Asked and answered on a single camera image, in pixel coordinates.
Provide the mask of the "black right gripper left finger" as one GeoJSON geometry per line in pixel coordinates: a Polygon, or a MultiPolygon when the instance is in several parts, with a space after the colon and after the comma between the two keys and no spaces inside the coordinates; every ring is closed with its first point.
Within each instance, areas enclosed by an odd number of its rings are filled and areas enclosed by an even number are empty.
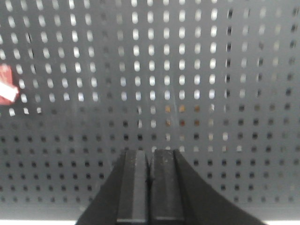
{"type": "Polygon", "coordinates": [[[121,154],[77,224],[147,225],[148,175],[148,161],[143,151],[128,150],[121,154]]]}

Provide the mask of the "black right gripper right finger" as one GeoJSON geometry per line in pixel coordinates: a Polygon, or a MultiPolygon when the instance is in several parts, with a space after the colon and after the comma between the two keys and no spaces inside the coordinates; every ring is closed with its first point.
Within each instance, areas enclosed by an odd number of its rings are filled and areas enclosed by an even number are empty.
{"type": "Polygon", "coordinates": [[[155,150],[151,163],[152,225],[262,225],[201,176],[176,150],[155,150]]]}

